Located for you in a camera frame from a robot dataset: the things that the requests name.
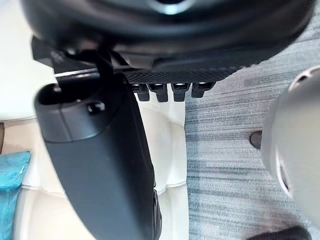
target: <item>floor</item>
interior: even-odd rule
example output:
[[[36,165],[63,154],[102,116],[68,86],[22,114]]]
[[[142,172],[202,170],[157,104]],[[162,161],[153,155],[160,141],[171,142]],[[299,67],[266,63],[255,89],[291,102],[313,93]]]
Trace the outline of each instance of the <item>floor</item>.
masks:
[[[190,240],[242,240],[312,225],[266,172],[249,135],[262,129],[273,101],[302,71],[320,65],[320,4],[288,49],[238,71],[201,99],[186,96],[185,134]]]

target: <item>textured grille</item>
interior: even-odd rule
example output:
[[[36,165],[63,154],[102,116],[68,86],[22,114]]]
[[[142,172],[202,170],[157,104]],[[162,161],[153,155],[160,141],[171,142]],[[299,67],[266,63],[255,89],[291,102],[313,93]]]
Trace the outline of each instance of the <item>textured grille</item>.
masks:
[[[126,73],[125,76],[129,83],[132,84],[210,83],[223,80],[239,69],[240,68],[205,71],[135,72]]]

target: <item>black plastic housing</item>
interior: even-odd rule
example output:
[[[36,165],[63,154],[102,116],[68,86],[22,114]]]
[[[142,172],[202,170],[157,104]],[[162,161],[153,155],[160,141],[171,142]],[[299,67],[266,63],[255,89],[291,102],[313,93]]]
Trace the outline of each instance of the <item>black plastic housing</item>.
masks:
[[[132,90],[121,76],[87,95],[56,87],[41,89],[34,107],[53,166],[84,225],[97,239],[159,239],[154,168]]]

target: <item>blue towel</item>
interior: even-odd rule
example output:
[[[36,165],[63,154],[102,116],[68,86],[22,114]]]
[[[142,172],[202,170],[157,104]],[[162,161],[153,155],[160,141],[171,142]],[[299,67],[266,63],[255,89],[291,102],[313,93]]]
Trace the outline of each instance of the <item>blue towel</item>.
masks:
[[[12,240],[18,193],[27,171],[30,152],[0,155],[0,240]]]

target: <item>white cushion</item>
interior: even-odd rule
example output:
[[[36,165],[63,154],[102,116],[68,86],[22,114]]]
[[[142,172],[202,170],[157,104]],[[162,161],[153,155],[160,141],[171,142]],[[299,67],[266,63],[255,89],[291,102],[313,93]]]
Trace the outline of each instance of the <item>white cushion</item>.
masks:
[[[187,240],[189,231],[185,104],[140,102],[140,112],[155,171],[163,218],[161,240]],[[2,153],[30,150],[32,157],[19,195],[14,222],[15,240],[91,240],[66,197],[52,165],[38,123],[5,124]]]

